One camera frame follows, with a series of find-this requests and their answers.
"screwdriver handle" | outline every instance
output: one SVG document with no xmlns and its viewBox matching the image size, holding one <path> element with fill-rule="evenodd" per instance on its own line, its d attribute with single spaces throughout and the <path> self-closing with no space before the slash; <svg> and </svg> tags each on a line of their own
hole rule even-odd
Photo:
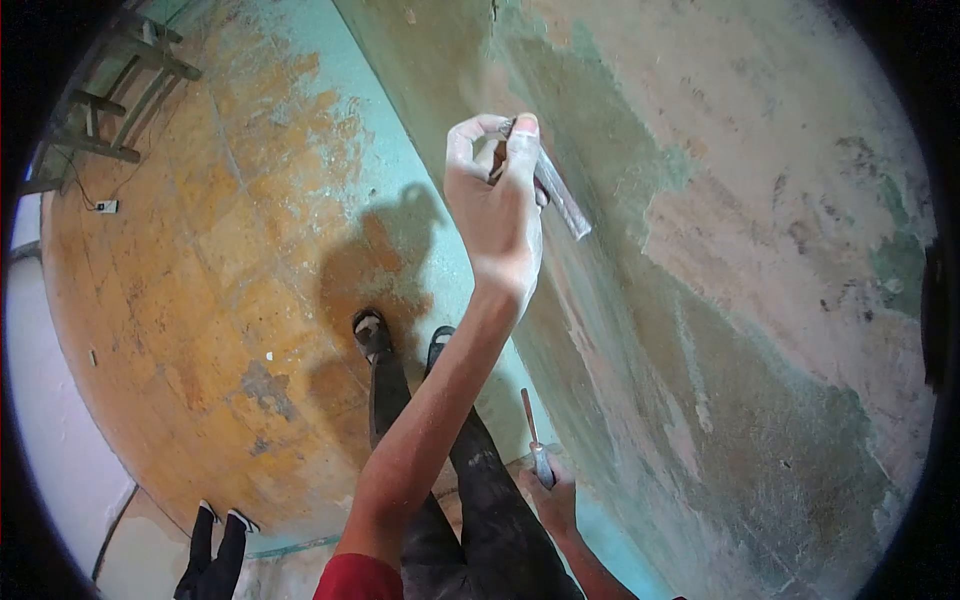
<svg viewBox="0 0 960 600">
<path fill-rule="evenodd" d="M 546 460 L 546 448 L 543 444 L 534 445 L 534 468 L 537 471 L 537 478 L 548 490 L 553 489 L 553 469 L 550 468 L 550 462 Z"/>
</svg>

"white wall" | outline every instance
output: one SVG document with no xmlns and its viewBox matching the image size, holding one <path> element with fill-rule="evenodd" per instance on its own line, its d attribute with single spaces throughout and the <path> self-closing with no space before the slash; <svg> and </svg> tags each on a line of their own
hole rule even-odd
<svg viewBox="0 0 960 600">
<path fill-rule="evenodd" d="M 39 238 L 39 202 L 38 194 L 20 201 L 14 247 Z M 11 266 L 5 301 L 3 332 L 20 437 L 47 513 L 89 577 L 135 484 L 77 392 L 50 318 L 39 261 Z"/>
</svg>

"screwdriver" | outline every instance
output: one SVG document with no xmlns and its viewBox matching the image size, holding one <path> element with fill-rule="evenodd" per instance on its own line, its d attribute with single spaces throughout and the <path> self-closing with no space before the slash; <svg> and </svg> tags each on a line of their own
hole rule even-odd
<svg viewBox="0 0 960 600">
<path fill-rule="evenodd" d="M 534 469 L 537 472 L 537 478 L 548 490 L 553 488 L 553 470 L 550 468 L 549 461 L 546 460 L 546 448 L 537 441 L 537 427 L 534 425 L 534 413 L 530 408 L 530 395 L 527 389 L 520 390 L 520 397 L 523 399 L 523 409 L 527 411 L 527 423 L 530 425 L 530 435 L 534 442 L 530 446 L 534 452 Z"/>
</svg>

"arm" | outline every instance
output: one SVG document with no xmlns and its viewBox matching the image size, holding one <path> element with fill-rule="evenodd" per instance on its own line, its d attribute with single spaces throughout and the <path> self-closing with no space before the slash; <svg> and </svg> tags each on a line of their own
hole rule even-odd
<svg viewBox="0 0 960 600">
<path fill-rule="evenodd" d="M 496 140 L 473 157 L 473 141 L 506 121 L 480 115 L 447 137 L 444 194 L 467 248 L 473 294 L 430 376 L 361 471 L 335 554 L 364 554 L 399 567 L 407 523 L 430 492 L 537 285 L 542 244 L 533 179 L 540 151 L 536 118 L 517 118 L 507 168 L 496 185 L 488 184 Z"/>
<path fill-rule="evenodd" d="M 597 559 L 577 530 L 577 486 L 573 474 L 553 454 L 547 453 L 547 459 L 556 485 L 548 490 L 533 471 L 523 470 L 520 486 L 533 498 L 543 528 L 564 553 L 584 594 L 588 599 L 636 600 Z"/>
</svg>

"forearm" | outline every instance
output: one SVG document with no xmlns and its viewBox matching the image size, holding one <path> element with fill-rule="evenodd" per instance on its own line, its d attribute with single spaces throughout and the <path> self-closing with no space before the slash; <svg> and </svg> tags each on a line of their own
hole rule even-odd
<svg viewBox="0 0 960 600">
<path fill-rule="evenodd" d="M 407 522 L 437 479 L 517 318 L 518 302 L 475 290 L 464 318 L 410 403 L 364 466 L 338 552 L 361 551 L 375 530 L 373 554 L 398 564 Z"/>
<path fill-rule="evenodd" d="M 567 536 L 555 538 L 555 541 L 557 547 L 566 557 L 566 562 L 570 565 L 573 576 L 577 578 L 588 600 L 597 600 L 598 598 L 610 598 L 611 600 L 632 598 L 636 600 L 636 596 L 617 581 L 603 566 L 603 563 L 597 559 L 578 532 L 574 531 Z"/>
</svg>

